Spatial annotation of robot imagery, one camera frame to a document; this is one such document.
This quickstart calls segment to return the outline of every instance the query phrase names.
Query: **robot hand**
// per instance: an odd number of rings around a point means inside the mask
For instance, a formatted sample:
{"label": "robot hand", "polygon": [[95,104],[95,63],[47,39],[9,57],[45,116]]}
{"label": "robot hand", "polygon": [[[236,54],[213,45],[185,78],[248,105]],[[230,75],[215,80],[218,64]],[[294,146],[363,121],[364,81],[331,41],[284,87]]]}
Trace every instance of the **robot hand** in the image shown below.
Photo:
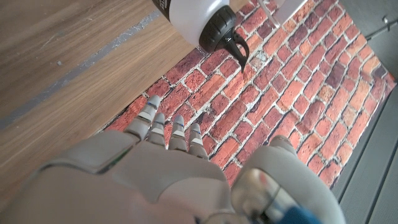
{"label": "robot hand", "polygon": [[289,140],[257,149],[232,188],[200,128],[176,117],[165,148],[154,96],[124,130],[86,139],[32,174],[0,223],[344,223],[328,187]]}

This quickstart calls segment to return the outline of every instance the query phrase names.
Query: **bottle label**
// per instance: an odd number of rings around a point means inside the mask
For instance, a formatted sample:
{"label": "bottle label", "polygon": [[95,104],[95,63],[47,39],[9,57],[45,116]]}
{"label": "bottle label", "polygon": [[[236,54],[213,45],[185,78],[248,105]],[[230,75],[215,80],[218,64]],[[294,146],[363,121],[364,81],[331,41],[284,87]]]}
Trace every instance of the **bottle label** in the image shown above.
{"label": "bottle label", "polygon": [[161,13],[170,21],[170,1],[171,0],[152,0],[155,6],[161,11]]}

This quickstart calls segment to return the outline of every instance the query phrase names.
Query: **blue component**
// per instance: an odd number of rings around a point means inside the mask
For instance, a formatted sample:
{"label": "blue component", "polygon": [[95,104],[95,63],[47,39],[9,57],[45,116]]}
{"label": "blue component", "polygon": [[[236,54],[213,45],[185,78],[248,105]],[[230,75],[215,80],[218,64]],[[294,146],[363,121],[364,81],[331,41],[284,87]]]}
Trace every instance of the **blue component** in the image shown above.
{"label": "blue component", "polygon": [[321,222],[309,210],[292,207],[278,224],[321,224]]}

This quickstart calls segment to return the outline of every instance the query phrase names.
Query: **metal part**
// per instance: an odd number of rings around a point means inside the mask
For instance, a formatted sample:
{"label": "metal part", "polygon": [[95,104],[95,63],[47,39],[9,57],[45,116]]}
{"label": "metal part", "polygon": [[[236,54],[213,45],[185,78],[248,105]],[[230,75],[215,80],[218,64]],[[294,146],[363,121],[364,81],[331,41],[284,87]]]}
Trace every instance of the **metal part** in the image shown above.
{"label": "metal part", "polygon": [[280,188],[274,201],[266,210],[266,215],[275,221],[280,221],[292,207],[298,207],[297,202],[283,188]]}
{"label": "metal part", "polygon": [[250,224],[245,216],[233,213],[216,213],[210,216],[203,224]]}
{"label": "metal part", "polygon": [[367,35],[367,36],[365,37],[366,40],[369,41],[369,40],[371,40],[371,39],[377,37],[378,35],[382,34],[382,33],[385,32],[385,31],[389,32],[389,31],[391,30],[392,27],[398,25],[398,19],[389,22],[389,20],[384,16],[384,17],[382,18],[382,21],[383,21],[386,25],[385,25],[384,27],[382,27],[382,28],[380,28],[380,29],[374,31],[373,33]]}
{"label": "metal part", "polygon": [[279,184],[260,169],[243,173],[231,189],[232,206],[236,212],[257,218],[273,201]]}

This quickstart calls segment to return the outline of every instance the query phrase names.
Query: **red brick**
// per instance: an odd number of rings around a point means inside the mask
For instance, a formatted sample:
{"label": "red brick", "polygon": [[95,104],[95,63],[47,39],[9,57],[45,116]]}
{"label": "red brick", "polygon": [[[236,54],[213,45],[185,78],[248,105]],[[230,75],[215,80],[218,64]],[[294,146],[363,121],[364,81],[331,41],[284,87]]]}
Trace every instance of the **red brick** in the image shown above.
{"label": "red brick", "polygon": [[358,34],[359,34],[359,30],[356,28],[355,24],[352,24],[352,25],[346,30],[346,36],[347,36],[350,40],[354,39]]}
{"label": "red brick", "polygon": [[365,47],[361,51],[359,51],[358,55],[362,60],[365,60],[371,54],[372,49],[368,45],[365,45]]}
{"label": "red brick", "polygon": [[203,81],[205,81],[205,77],[199,70],[195,69],[187,78],[185,78],[184,82],[189,89],[195,91]]}
{"label": "red brick", "polygon": [[327,118],[323,118],[318,122],[317,127],[315,129],[317,130],[317,133],[320,136],[326,137],[331,130],[330,120]]}
{"label": "red brick", "polygon": [[344,123],[347,125],[347,127],[350,127],[355,118],[356,118],[357,113],[355,112],[354,109],[352,109],[352,107],[347,106],[346,109],[344,110],[343,114],[342,114],[342,118]]}
{"label": "red brick", "polygon": [[297,149],[299,147],[301,143],[301,137],[301,134],[297,130],[294,130],[290,135],[289,140],[292,143],[294,149]]}
{"label": "red brick", "polygon": [[396,86],[396,79],[392,76],[391,73],[388,73],[384,79],[387,81],[388,86],[391,90]]}
{"label": "red brick", "polygon": [[360,72],[359,75],[361,76],[361,79],[368,82],[371,84],[373,82],[373,76],[371,74],[368,74],[364,71]]}
{"label": "red brick", "polygon": [[362,72],[370,75],[378,65],[380,65],[379,59],[373,56],[363,65]]}
{"label": "red brick", "polygon": [[304,25],[301,25],[289,38],[289,47],[294,50],[297,46],[300,45],[301,41],[308,34],[308,30]]}
{"label": "red brick", "polygon": [[326,53],[325,56],[326,61],[332,64],[340,55],[340,53],[345,49],[346,46],[347,46],[347,41],[344,39],[344,37],[337,40],[336,44]]}
{"label": "red brick", "polygon": [[209,155],[213,152],[214,148],[216,147],[217,143],[207,134],[203,138],[203,147],[206,150],[206,153]]}
{"label": "red brick", "polygon": [[330,19],[324,18],[318,27],[308,36],[308,40],[315,45],[326,34],[333,23]]}
{"label": "red brick", "polygon": [[286,29],[287,32],[291,33],[294,29],[296,29],[296,22],[294,19],[289,19],[287,22],[284,24],[284,28]]}
{"label": "red brick", "polygon": [[254,80],[254,83],[257,87],[262,90],[265,90],[269,80],[273,79],[276,76],[276,73],[279,71],[279,68],[282,64],[274,57],[268,65],[264,67],[261,71],[260,75]]}
{"label": "red brick", "polygon": [[347,129],[340,122],[337,122],[335,128],[328,136],[325,144],[321,148],[321,153],[326,160],[331,159],[331,157],[336,153],[337,147],[340,145],[341,140],[347,133]]}
{"label": "red brick", "polygon": [[272,87],[269,88],[253,106],[246,117],[253,125],[256,125],[276,99],[278,99],[278,94]]}
{"label": "red brick", "polygon": [[330,164],[324,168],[319,175],[319,178],[328,186],[331,187],[336,177],[340,174],[341,167],[335,162],[331,161]]}
{"label": "red brick", "polygon": [[338,59],[338,61],[339,61],[341,64],[347,66],[348,63],[349,63],[349,61],[351,61],[351,57],[347,54],[347,52],[343,52],[343,53],[340,55],[340,58]]}
{"label": "red brick", "polygon": [[242,28],[242,27],[238,27],[237,29],[236,29],[236,33],[238,33],[243,39],[247,39],[248,38],[248,36],[246,35],[246,33],[245,33],[245,31],[244,31],[244,29]]}
{"label": "red brick", "polygon": [[300,45],[300,51],[306,57],[312,50],[312,46],[308,40],[304,40],[304,42]]}
{"label": "red brick", "polygon": [[213,101],[211,101],[211,109],[213,110],[213,114],[218,116],[224,109],[228,106],[229,100],[227,97],[219,94],[217,95]]}
{"label": "red brick", "polygon": [[300,95],[296,102],[294,103],[294,108],[300,113],[304,114],[305,110],[308,108],[310,102],[308,102],[307,99],[305,99],[304,96]]}
{"label": "red brick", "polygon": [[193,109],[184,103],[172,116],[172,121],[174,121],[175,117],[177,115],[181,115],[184,118],[184,125],[187,125],[187,123],[191,120],[192,116],[195,114]]}
{"label": "red brick", "polygon": [[269,25],[268,22],[263,23],[263,25],[261,25],[258,30],[257,33],[260,35],[261,38],[266,38],[268,37],[269,34],[272,33],[272,28]]}
{"label": "red brick", "polygon": [[372,87],[371,94],[376,100],[380,100],[380,97],[383,95],[383,91],[385,89],[384,84],[385,82],[383,79],[374,77],[374,85]]}
{"label": "red brick", "polygon": [[329,34],[326,35],[325,40],[323,42],[325,43],[326,49],[329,49],[335,41],[336,41],[336,36],[332,32],[329,32]]}
{"label": "red brick", "polygon": [[386,75],[386,73],[387,73],[387,71],[382,65],[378,66],[378,68],[375,69],[375,71],[373,71],[373,75],[378,78],[384,77]]}
{"label": "red brick", "polygon": [[297,156],[304,163],[307,164],[310,156],[317,150],[322,140],[315,133],[311,134],[298,149]]}
{"label": "red brick", "polygon": [[257,71],[260,70],[264,62],[259,59],[258,57],[253,57],[250,61],[250,64],[253,68],[255,68]]}
{"label": "red brick", "polygon": [[226,50],[217,50],[208,59],[206,59],[202,65],[200,65],[201,70],[206,75],[213,73],[228,55],[229,53]]}
{"label": "red brick", "polygon": [[360,113],[358,118],[356,119],[353,128],[349,131],[347,136],[347,140],[355,146],[358,142],[359,137],[362,135],[365,130],[366,125],[368,124],[369,116],[366,113]]}
{"label": "red brick", "polygon": [[289,136],[292,132],[295,124],[299,121],[299,117],[293,111],[290,111],[286,114],[286,116],[282,119],[280,124],[277,126],[277,129],[272,134],[271,139],[278,135]]}
{"label": "red brick", "polygon": [[347,47],[346,51],[351,56],[354,56],[359,50],[361,50],[361,48],[365,44],[366,44],[365,37],[362,34],[359,34],[358,37],[356,38],[356,40],[354,40],[354,42]]}
{"label": "red brick", "polygon": [[205,133],[213,124],[214,116],[208,112],[203,112],[199,117],[195,120],[196,123],[200,126],[200,132]]}
{"label": "red brick", "polygon": [[126,112],[124,112],[120,117],[109,125],[106,130],[117,130],[123,131],[131,121],[138,115],[138,113],[143,109],[147,100],[143,96],[139,96],[135,99],[128,107]]}
{"label": "red brick", "polygon": [[340,36],[352,23],[352,20],[348,14],[344,14],[343,17],[337,22],[337,24],[332,29],[336,36]]}
{"label": "red brick", "polygon": [[289,58],[292,55],[292,51],[286,47],[286,45],[283,45],[279,50],[278,50],[278,57],[283,61],[286,62],[287,58]]}
{"label": "red brick", "polygon": [[281,113],[273,107],[264,117],[264,122],[269,128],[273,129],[281,118]]}
{"label": "red brick", "polygon": [[304,24],[309,28],[312,29],[315,27],[315,25],[319,22],[319,17],[314,13],[311,12],[311,14],[308,16],[308,18],[305,20]]}
{"label": "red brick", "polygon": [[257,29],[266,18],[267,16],[264,10],[259,8],[242,23],[242,26],[248,33],[251,33]]}
{"label": "red brick", "polygon": [[253,134],[249,137],[249,140],[243,146],[243,149],[238,154],[237,159],[241,163],[245,163],[248,157],[264,143],[264,141],[268,138],[270,133],[270,129],[264,123],[260,123],[260,125],[254,130]]}
{"label": "red brick", "polygon": [[220,75],[214,74],[200,89],[189,99],[192,107],[199,110],[225,82]]}
{"label": "red brick", "polygon": [[308,133],[315,127],[324,109],[325,105],[321,101],[317,100],[312,103],[305,113],[303,120],[297,125],[297,129],[303,134]]}
{"label": "red brick", "polygon": [[235,98],[243,89],[246,83],[248,83],[252,77],[256,74],[254,69],[250,65],[246,65],[244,72],[240,72],[228,83],[224,89],[225,95],[232,100]]}
{"label": "red brick", "polygon": [[173,124],[170,121],[166,121],[164,126],[164,141],[166,142],[166,145],[169,145],[172,129]]}
{"label": "red brick", "polygon": [[232,186],[236,177],[238,176],[239,171],[241,168],[236,165],[234,162],[230,162],[226,169],[224,170],[225,177],[229,183],[229,186]]}
{"label": "red brick", "polygon": [[368,96],[365,101],[364,109],[369,113],[373,114],[374,110],[376,109],[377,101],[373,99],[373,97]]}
{"label": "red brick", "polygon": [[351,101],[349,102],[349,104],[356,109],[357,111],[359,111],[359,109],[361,109],[362,104],[366,98],[366,96],[368,95],[370,90],[370,86],[364,82],[363,80],[359,81],[358,87],[351,99]]}
{"label": "red brick", "polygon": [[288,33],[282,28],[279,28],[276,33],[267,41],[264,45],[263,50],[268,56],[272,55],[280,47],[283,41],[286,39]]}
{"label": "red brick", "polygon": [[386,85],[386,89],[384,90],[384,95],[382,97],[382,100],[386,99],[392,91],[392,88],[389,85]]}
{"label": "red brick", "polygon": [[320,16],[323,17],[324,15],[326,15],[326,13],[328,12],[329,8],[331,7],[331,5],[333,5],[335,3],[335,0],[324,0],[322,1],[316,8],[315,8],[315,13]]}
{"label": "red brick", "polygon": [[337,151],[337,158],[340,160],[341,165],[345,165],[348,162],[349,157],[353,153],[353,148],[347,143],[343,143]]}
{"label": "red brick", "polygon": [[259,95],[259,92],[256,90],[256,88],[253,85],[249,85],[241,94],[239,99],[245,103],[252,103],[257,96]]}
{"label": "red brick", "polygon": [[326,79],[326,83],[331,87],[337,89],[340,86],[343,75],[345,74],[345,68],[340,63],[336,63],[331,69],[331,72]]}
{"label": "red brick", "polygon": [[330,10],[328,15],[330,19],[334,22],[342,15],[342,13],[343,11],[338,6],[335,6]]}
{"label": "red brick", "polygon": [[176,64],[165,76],[171,84],[177,83],[181,78],[205,56],[198,50],[193,49],[178,64]]}
{"label": "red brick", "polygon": [[330,65],[328,62],[323,60],[319,65],[319,71],[321,71],[324,75],[329,75],[330,72]]}
{"label": "red brick", "polygon": [[312,170],[314,174],[318,175],[319,172],[323,169],[323,165],[324,164],[321,157],[315,154],[308,163],[308,168],[310,168],[310,170]]}
{"label": "red brick", "polygon": [[361,61],[359,61],[359,59],[355,57],[348,65],[347,75],[351,77],[353,80],[356,80],[359,77],[360,66],[361,66]]}
{"label": "red brick", "polygon": [[347,77],[344,78],[342,85],[348,91],[348,93],[351,93],[355,88],[355,82]]}
{"label": "red brick", "polygon": [[293,78],[293,74],[297,71],[301,63],[303,62],[303,56],[301,54],[295,54],[289,62],[286,63],[286,66],[282,69],[282,73],[287,80],[291,80]]}
{"label": "red brick", "polygon": [[308,0],[294,15],[293,19],[296,22],[302,21],[312,11],[315,3],[312,0]]}
{"label": "red brick", "polygon": [[311,77],[311,72],[306,67],[302,67],[297,74],[301,81],[306,82]]}
{"label": "red brick", "polygon": [[236,134],[236,138],[243,142],[251,133],[251,131],[253,130],[253,128],[251,127],[251,125],[245,121],[241,121],[238,124],[238,127],[236,127],[234,133]]}
{"label": "red brick", "polygon": [[280,100],[277,102],[278,106],[284,111],[288,110],[293,105],[297,95],[299,95],[302,89],[303,84],[301,82],[292,81],[281,96]]}
{"label": "red brick", "polygon": [[[258,3],[258,2],[257,2],[256,0],[251,0],[251,1],[253,2],[253,4],[254,4],[255,6],[257,6],[257,3]],[[269,4],[266,4],[266,7],[268,8],[268,10],[269,10],[270,12],[274,12],[274,11],[278,8],[276,2],[274,2],[274,1],[270,1]]]}
{"label": "red brick", "polygon": [[329,85],[323,85],[318,93],[318,97],[328,104],[333,97],[333,94],[335,94],[334,89],[332,89]]}
{"label": "red brick", "polygon": [[253,11],[254,8],[255,8],[255,7],[254,7],[253,3],[248,2],[247,4],[245,4],[245,5],[241,8],[240,11],[241,11],[244,15],[248,15],[248,14],[250,14],[250,12]]}
{"label": "red brick", "polygon": [[331,105],[329,106],[328,110],[326,111],[326,115],[332,120],[336,121],[339,117],[339,114],[342,112],[345,104],[349,100],[349,94],[343,88],[340,88],[337,91],[337,94],[333,98]]}
{"label": "red brick", "polygon": [[224,116],[217,121],[214,127],[210,130],[211,135],[221,140],[227,132],[236,124],[242,114],[246,111],[246,105],[241,101],[236,101],[232,104]]}
{"label": "red brick", "polygon": [[228,138],[211,158],[211,162],[223,168],[238,148],[239,143],[233,138]]}
{"label": "red brick", "polygon": [[259,35],[253,34],[246,42],[248,43],[250,51],[254,52],[262,43],[262,39]]}
{"label": "red brick", "polygon": [[238,68],[238,63],[234,59],[229,58],[221,65],[220,72],[225,78],[228,78],[230,75],[234,74]]}
{"label": "red brick", "polygon": [[278,93],[281,93],[283,89],[286,87],[287,81],[282,75],[278,75],[274,81],[272,81],[272,86],[278,91]]}
{"label": "red brick", "polygon": [[323,55],[325,54],[325,49],[322,45],[319,45],[315,48],[315,50],[308,56],[308,59],[305,61],[306,66],[313,71],[321,61]]}
{"label": "red brick", "polygon": [[325,77],[322,75],[322,73],[316,71],[315,74],[313,74],[310,82],[305,87],[304,95],[311,100],[319,91],[324,80]]}
{"label": "red brick", "polygon": [[151,87],[149,87],[146,93],[149,96],[158,95],[163,97],[170,90],[170,85],[166,80],[157,80]]}
{"label": "red brick", "polygon": [[177,85],[160,103],[159,112],[162,112],[167,119],[178,107],[180,107],[189,95],[189,91],[183,85]]}

